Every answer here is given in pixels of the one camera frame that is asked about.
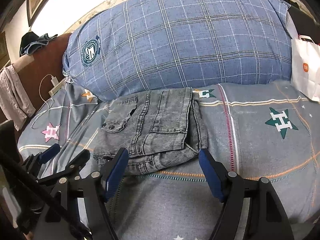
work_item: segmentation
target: blue gripper pad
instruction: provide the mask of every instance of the blue gripper pad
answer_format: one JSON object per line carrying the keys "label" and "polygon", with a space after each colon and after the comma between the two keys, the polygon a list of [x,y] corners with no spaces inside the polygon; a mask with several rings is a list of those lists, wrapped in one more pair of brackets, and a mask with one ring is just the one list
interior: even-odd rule
{"label": "blue gripper pad", "polygon": [[214,168],[211,166],[210,161],[203,150],[200,150],[199,152],[199,164],[210,187],[212,195],[218,198],[221,202],[224,202],[225,196],[221,190],[221,180],[219,179]]}
{"label": "blue gripper pad", "polygon": [[121,182],[121,179],[124,175],[125,168],[128,165],[129,161],[129,153],[127,149],[124,149],[121,156],[117,160],[115,166],[113,167],[111,174],[109,178],[106,181],[106,191],[105,191],[105,199],[108,201],[110,198],[112,198],[119,187],[119,184]]}
{"label": "blue gripper pad", "polygon": [[60,152],[60,145],[55,143],[50,148],[46,149],[43,153],[39,156],[39,163],[45,164],[53,157],[55,157]]}

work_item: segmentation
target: wooden headboard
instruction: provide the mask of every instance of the wooden headboard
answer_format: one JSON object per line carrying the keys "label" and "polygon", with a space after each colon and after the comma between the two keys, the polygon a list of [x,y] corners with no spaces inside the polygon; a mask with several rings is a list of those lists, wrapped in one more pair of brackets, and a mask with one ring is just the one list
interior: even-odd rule
{"label": "wooden headboard", "polygon": [[[12,63],[13,68],[18,73],[20,81],[30,98],[36,111],[43,105],[43,101],[39,96],[39,85],[42,78],[51,74],[61,81],[62,75],[62,56],[68,46],[68,41],[71,33],[65,33],[32,55],[23,55],[16,62]],[[49,91],[53,88],[51,77],[46,77],[41,84],[41,95],[44,100],[49,99]],[[4,113],[0,109],[0,123],[7,120]],[[23,128],[16,133],[18,139],[25,126],[30,122],[27,119]]]}

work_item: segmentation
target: star pattern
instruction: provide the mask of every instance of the star pattern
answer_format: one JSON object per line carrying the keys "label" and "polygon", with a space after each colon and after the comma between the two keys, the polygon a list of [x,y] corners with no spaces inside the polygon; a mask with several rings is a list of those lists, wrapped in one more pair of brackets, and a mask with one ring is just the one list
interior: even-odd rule
{"label": "star pattern", "polygon": [[209,90],[195,89],[195,90],[193,90],[193,93],[198,93],[199,98],[215,98],[215,96],[212,94],[213,90],[214,89],[209,89]]}
{"label": "star pattern", "polygon": [[180,237],[179,235],[177,236],[177,238],[174,238],[174,240],[182,240],[183,237]]}
{"label": "star pattern", "polygon": [[50,122],[47,125],[47,129],[43,130],[41,133],[44,134],[45,142],[48,142],[51,138],[56,139],[59,141],[59,136],[57,134],[61,124],[57,126],[53,126]]}
{"label": "star pattern", "polygon": [[272,107],[269,108],[271,113],[271,118],[265,122],[267,125],[275,126],[277,130],[280,132],[282,138],[285,138],[285,134],[287,133],[287,129],[298,130],[298,128],[290,122],[289,120],[289,110],[286,109],[279,113]]}
{"label": "star pattern", "polygon": [[87,89],[84,90],[84,93],[81,96],[86,97],[89,103],[91,103],[93,98],[96,98],[96,96]]}

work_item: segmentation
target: pillow logo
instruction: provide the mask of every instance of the pillow logo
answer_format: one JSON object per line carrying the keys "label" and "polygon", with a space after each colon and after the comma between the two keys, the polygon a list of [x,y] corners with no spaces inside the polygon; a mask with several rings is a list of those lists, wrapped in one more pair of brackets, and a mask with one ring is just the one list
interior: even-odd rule
{"label": "pillow logo", "polygon": [[100,49],[101,41],[99,36],[96,36],[95,39],[87,41],[82,50],[82,60],[84,64],[91,64],[95,60],[96,56],[100,54]]}
{"label": "pillow logo", "polygon": [[308,72],[309,71],[309,66],[307,63],[303,63],[303,71]]}

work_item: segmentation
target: pillow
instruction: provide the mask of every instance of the pillow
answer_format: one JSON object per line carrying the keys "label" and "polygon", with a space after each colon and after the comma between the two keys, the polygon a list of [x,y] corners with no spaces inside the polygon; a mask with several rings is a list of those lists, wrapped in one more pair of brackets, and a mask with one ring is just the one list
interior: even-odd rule
{"label": "pillow", "polygon": [[71,35],[69,82],[102,101],[145,90],[290,80],[282,0],[128,0]]}

